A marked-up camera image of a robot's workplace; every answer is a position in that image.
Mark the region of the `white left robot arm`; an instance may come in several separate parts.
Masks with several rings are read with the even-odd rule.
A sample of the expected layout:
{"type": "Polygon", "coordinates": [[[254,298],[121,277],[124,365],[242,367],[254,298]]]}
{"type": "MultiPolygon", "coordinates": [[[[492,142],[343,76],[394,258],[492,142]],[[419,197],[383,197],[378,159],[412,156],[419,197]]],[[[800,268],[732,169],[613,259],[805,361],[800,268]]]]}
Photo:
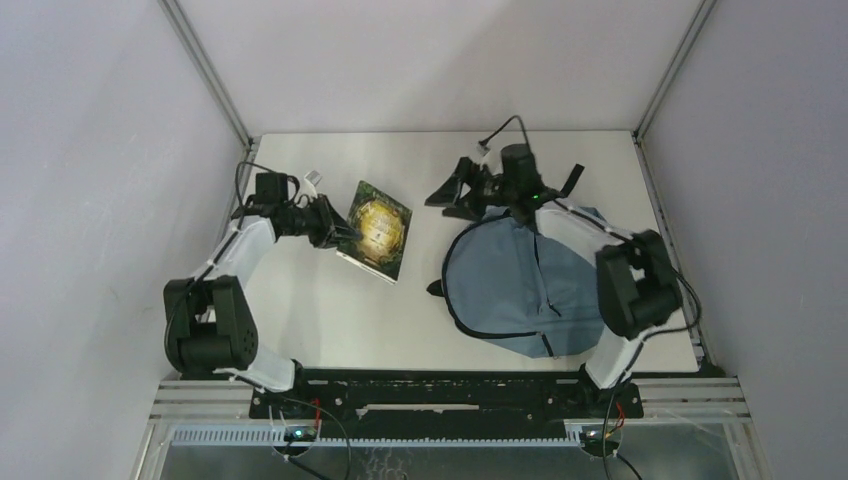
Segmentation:
{"type": "Polygon", "coordinates": [[[264,347],[244,287],[262,258],[283,237],[305,237],[317,249],[360,239],[329,199],[311,192],[298,197],[300,179],[267,168],[255,190],[239,195],[228,236],[192,276],[169,281],[163,290],[164,351],[187,376],[229,375],[274,392],[274,404],[290,417],[311,407],[311,388],[297,380],[298,361],[264,347]]]}

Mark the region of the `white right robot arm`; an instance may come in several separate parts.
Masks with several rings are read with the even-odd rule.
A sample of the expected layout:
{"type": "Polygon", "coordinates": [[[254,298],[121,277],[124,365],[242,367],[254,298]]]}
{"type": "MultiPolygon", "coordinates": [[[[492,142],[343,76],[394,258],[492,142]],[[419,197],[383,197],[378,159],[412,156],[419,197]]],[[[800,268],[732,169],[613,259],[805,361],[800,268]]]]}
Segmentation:
{"type": "Polygon", "coordinates": [[[582,356],[579,406],[605,415],[644,343],[668,332],[684,279],[656,231],[617,228],[572,201],[582,165],[551,188],[528,144],[500,159],[500,172],[459,159],[427,197],[467,223],[429,293],[469,337],[530,358],[582,356]]]}

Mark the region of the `blue student backpack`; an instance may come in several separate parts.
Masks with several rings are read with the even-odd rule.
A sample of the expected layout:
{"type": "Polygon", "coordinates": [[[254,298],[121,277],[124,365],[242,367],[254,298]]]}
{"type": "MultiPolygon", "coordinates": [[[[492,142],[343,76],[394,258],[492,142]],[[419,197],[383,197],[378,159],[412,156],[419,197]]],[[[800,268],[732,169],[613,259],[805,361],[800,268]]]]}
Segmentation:
{"type": "MultiPolygon", "coordinates": [[[[482,167],[456,205],[470,205],[482,167]]],[[[604,329],[594,267],[504,207],[486,207],[452,241],[427,292],[464,335],[530,358],[582,354],[604,329]]]]}

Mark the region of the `dark green forest book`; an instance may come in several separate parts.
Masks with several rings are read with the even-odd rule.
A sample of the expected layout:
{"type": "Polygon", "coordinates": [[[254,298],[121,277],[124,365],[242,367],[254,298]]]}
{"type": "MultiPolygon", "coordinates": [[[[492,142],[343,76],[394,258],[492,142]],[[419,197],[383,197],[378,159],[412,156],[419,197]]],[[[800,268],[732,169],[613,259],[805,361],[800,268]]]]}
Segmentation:
{"type": "Polygon", "coordinates": [[[341,242],[336,255],[396,284],[400,275],[413,211],[365,180],[360,180],[347,223],[359,234],[341,242]]]}

